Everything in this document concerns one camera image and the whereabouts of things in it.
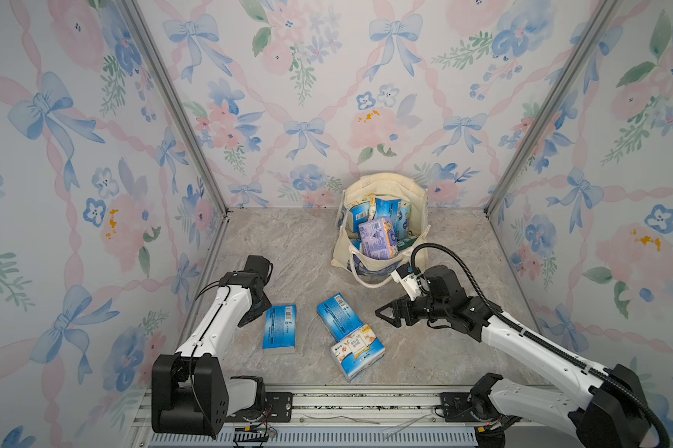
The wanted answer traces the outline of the floral orange blue tissue pack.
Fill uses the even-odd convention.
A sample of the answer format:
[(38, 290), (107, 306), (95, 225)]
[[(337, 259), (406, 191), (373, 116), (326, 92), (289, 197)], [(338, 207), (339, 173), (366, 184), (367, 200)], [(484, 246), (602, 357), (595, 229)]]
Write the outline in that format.
[(348, 381), (380, 360), (385, 346), (368, 325), (364, 325), (331, 347), (336, 365)]

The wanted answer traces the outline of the cream canvas bag starry print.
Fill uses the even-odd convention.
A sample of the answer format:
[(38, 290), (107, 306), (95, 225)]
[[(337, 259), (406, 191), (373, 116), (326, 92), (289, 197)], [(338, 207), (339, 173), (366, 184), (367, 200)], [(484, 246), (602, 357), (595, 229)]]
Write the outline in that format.
[(331, 264), (369, 289), (409, 263), (430, 231), (428, 195), (415, 180), (391, 173), (366, 175), (344, 190)]

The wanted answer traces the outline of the purple tissue pack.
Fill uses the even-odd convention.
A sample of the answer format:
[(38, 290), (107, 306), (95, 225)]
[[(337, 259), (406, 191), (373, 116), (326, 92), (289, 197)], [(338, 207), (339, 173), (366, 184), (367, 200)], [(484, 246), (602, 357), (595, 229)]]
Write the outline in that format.
[(396, 257), (397, 239), (390, 218), (377, 218), (359, 226), (361, 252), (371, 259), (386, 261)]

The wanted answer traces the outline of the blue tissue pack barcode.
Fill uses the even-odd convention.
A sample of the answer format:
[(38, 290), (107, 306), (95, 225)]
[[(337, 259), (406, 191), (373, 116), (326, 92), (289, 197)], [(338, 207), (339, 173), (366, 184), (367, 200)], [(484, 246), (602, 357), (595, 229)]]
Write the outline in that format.
[(396, 221), (399, 218), (399, 210), (402, 201), (400, 199), (383, 199), (376, 197), (373, 202), (374, 218), (390, 218)]

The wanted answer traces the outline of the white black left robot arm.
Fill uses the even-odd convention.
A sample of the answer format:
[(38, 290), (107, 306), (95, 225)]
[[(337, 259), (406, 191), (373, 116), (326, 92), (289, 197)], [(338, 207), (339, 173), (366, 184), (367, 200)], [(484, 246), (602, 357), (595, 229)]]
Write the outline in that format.
[(244, 268), (225, 274), (206, 291), (215, 295), (207, 315), (172, 354), (151, 370), (151, 425), (155, 433), (215, 438), (230, 416), (260, 418), (267, 412), (264, 380), (227, 377), (222, 362), (237, 329), (265, 314), (273, 263), (247, 257)]

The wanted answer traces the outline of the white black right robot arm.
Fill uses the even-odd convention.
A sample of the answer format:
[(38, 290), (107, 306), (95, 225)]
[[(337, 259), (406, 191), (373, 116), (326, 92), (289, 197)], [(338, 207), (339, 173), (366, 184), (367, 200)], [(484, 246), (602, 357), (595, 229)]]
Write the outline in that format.
[(530, 420), (585, 447), (639, 447), (654, 429), (640, 380), (627, 367), (607, 368), (552, 345), (497, 304), (467, 295), (457, 274), (444, 265), (425, 273), (405, 266), (392, 272), (392, 278), (406, 293), (378, 308), (377, 317), (396, 328), (424, 322), (434, 330), (455, 330), (506, 353), (553, 386), (532, 388), (485, 373), (467, 398), (443, 399), (446, 420), (467, 414), (490, 424), (482, 433), (491, 437)]

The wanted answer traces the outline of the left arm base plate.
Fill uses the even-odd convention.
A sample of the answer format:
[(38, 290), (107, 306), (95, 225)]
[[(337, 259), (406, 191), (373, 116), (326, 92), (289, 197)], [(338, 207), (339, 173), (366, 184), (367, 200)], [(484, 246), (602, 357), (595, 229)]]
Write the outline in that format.
[(240, 410), (226, 418), (229, 423), (289, 423), (292, 419), (295, 395), (290, 392), (266, 392), (257, 397), (256, 405)]

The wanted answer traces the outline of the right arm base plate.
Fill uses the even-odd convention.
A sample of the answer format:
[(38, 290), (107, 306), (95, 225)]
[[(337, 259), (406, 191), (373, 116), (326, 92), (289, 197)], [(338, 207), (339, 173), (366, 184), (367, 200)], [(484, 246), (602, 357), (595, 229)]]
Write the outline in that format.
[(443, 392), (439, 394), (435, 413), (447, 423), (476, 423), (478, 418), (467, 392)]

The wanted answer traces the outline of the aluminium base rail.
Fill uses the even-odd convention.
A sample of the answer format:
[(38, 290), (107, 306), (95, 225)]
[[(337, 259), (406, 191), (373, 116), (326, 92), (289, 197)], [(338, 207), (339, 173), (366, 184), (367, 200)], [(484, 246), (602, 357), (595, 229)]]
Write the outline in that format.
[[(552, 436), (566, 442), (575, 440), (568, 414), (575, 402), (553, 386), (523, 386), (506, 382), (499, 398), (504, 400), (503, 417), (492, 422), (447, 423), (435, 413), (439, 394), (467, 392), (468, 386), (270, 386), (267, 392), (290, 392), (295, 395), (289, 423), (267, 422), (265, 427), (252, 423), (226, 423), (257, 435), (272, 435), (279, 427), (470, 427), (476, 438), (488, 431), (502, 429), (508, 438)], [(155, 433), (151, 429), (150, 397), (145, 397), (129, 436), (132, 447), (149, 447)]]

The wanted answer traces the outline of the left aluminium corner post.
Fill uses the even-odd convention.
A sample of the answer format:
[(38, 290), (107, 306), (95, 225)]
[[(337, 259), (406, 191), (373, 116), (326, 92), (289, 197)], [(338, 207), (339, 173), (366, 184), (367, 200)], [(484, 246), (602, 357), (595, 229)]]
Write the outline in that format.
[(195, 133), (188, 123), (187, 114), (180, 101), (178, 92), (170, 79), (168, 68), (157, 48), (155, 39), (149, 30), (138, 2), (118, 0), (116, 1), (116, 5), (118, 5), (119, 11), (125, 16), (129, 31), (131, 31), (138, 49), (144, 54), (146, 64), (153, 74), (157, 90), (167, 106), (168, 113), (173, 118), (180, 136), (184, 139), (189, 154), (196, 162), (198, 173), (206, 184), (207, 192), (209, 192), (211, 198), (215, 201), (220, 217), (224, 220), (228, 216), (228, 207), (218, 188), (215, 175), (212, 173), (209, 165), (209, 160), (200, 148)]

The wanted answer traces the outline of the aluminium corner post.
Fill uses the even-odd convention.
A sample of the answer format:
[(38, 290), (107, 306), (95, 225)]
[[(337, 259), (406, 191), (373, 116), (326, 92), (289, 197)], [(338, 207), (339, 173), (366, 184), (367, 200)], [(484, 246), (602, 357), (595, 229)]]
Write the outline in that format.
[(497, 183), (495, 192), (493, 192), (491, 199), (484, 206), (484, 212), (488, 218), (496, 215), (499, 206), (505, 202), (508, 189), (516, 179), (521, 166), (530, 157), (532, 148), (545, 132), (551, 119), (558, 112), (558, 108), (569, 94), (575, 78), (585, 68), (586, 60), (594, 52), (597, 43), (607, 30), (609, 24), (614, 20), (614, 15), (621, 4), (621, 1), (616, 0), (599, 1), (596, 4), (594, 12), (581, 34), (580, 40), (573, 46), (573, 50), (562, 67), (560, 75), (556, 78), (547, 97), (545, 97), (540, 112), (533, 122), (532, 129), (526, 132), (526, 136), (516, 150), (514, 158), (506, 167), (504, 176)]
[(168, 113), (173, 118), (180, 136), (184, 139), (189, 154), (196, 162), (198, 173), (206, 184), (207, 192), (209, 192), (211, 198), (215, 201), (220, 217), (224, 220), (228, 216), (228, 207), (218, 188), (215, 175), (212, 173), (209, 165), (209, 160), (200, 148), (195, 133), (188, 123), (187, 114), (180, 101), (178, 92), (170, 79), (168, 68), (157, 48), (155, 39), (149, 30), (138, 2), (118, 0), (116, 1), (116, 5), (118, 5), (119, 11), (125, 16), (129, 31), (131, 31), (138, 49), (144, 54), (146, 64), (153, 74), (157, 90), (167, 106)]

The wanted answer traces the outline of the right aluminium corner post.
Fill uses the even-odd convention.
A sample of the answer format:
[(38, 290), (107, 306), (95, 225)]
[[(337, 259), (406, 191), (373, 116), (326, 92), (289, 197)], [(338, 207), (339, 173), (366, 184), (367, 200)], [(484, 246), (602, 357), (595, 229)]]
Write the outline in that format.
[(597, 43), (607, 30), (609, 24), (614, 20), (614, 15), (621, 4), (621, 1), (616, 0), (599, 1), (596, 4), (594, 12), (581, 34), (580, 40), (573, 46), (573, 50), (562, 67), (560, 75), (556, 78), (547, 97), (545, 97), (540, 112), (533, 122), (532, 129), (526, 132), (526, 136), (516, 150), (514, 158), (506, 167), (504, 176), (497, 183), (495, 192), (493, 192), (491, 199), (484, 206), (484, 212), (488, 218), (496, 215), (499, 206), (505, 202), (508, 189), (516, 179), (521, 166), (530, 157), (532, 148), (545, 132), (551, 119), (558, 112), (558, 108), (569, 94), (575, 78), (585, 68), (586, 60), (594, 52)]

